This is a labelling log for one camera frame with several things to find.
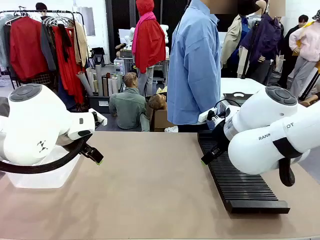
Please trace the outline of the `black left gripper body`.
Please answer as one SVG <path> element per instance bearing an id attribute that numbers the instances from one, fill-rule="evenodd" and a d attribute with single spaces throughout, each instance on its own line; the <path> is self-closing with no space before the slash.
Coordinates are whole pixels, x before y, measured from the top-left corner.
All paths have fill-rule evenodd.
<path id="1" fill-rule="evenodd" d="M 81 147 L 80 153 L 85 157 L 95 157 L 96 156 L 96 148 L 84 143 Z"/>

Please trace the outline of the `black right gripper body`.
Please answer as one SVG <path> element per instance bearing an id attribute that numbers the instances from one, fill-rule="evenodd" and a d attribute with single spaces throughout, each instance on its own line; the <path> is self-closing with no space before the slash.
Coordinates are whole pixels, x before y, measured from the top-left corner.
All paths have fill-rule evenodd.
<path id="1" fill-rule="evenodd" d="M 215 142 L 213 147 L 214 153 L 223 153 L 228 149 L 229 140 L 224 132 L 225 122 L 221 121 L 212 131 L 212 138 Z"/>

